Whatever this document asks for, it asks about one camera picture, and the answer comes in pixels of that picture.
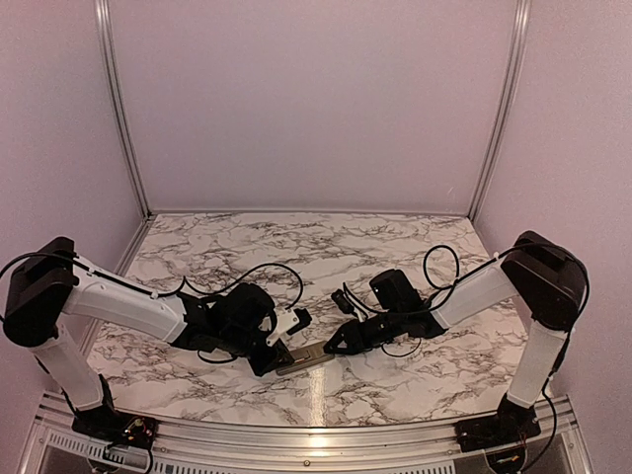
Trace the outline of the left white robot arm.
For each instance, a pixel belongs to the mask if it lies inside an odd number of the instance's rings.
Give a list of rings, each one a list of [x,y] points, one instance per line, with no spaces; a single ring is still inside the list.
[[[1,273],[10,278],[1,318],[5,336],[35,356],[65,393],[76,420],[104,439],[121,435],[124,417],[104,376],[62,328],[61,315],[116,324],[179,350],[243,357],[258,376],[291,361],[281,338],[303,324],[295,304],[280,310],[253,283],[238,279],[225,295],[161,292],[95,266],[66,237],[14,258]]]

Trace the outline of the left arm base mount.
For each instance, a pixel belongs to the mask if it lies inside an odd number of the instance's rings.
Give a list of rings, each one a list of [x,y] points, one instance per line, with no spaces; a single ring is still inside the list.
[[[114,446],[131,446],[151,450],[157,429],[157,420],[130,412],[117,410],[107,380],[99,376],[103,399],[92,409],[77,409],[66,398],[73,413],[72,430],[82,435],[98,438]]]

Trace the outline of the grey white remote control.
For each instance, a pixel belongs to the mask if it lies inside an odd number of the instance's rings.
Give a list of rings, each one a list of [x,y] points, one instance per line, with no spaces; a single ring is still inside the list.
[[[326,353],[324,346],[325,343],[320,341],[309,346],[292,350],[290,355],[292,356],[293,362],[289,365],[277,368],[276,374],[279,376],[288,375],[332,360],[335,356]]]

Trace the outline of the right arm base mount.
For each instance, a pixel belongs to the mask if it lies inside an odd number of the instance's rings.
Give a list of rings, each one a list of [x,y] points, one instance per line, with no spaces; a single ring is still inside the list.
[[[540,435],[541,428],[532,406],[523,408],[505,395],[495,414],[459,421],[455,433],[461,451],[471,452],[525,441]]]

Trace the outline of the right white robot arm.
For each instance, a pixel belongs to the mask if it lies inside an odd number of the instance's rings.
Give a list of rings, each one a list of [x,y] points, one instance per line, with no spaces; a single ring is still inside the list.
[[[353,356],[407,334],[433,339],[507,301],[529,316],[527,340],[489,433],[509,442],[532,418],[534,403],[559,369],[574,327],[586,309],[591,283],[585,264],[534,231],[467,274],[437,285],[422,298],[406,275],[390,269],[369,283],[379,306],[343,324],[325,343],[331,355]]]

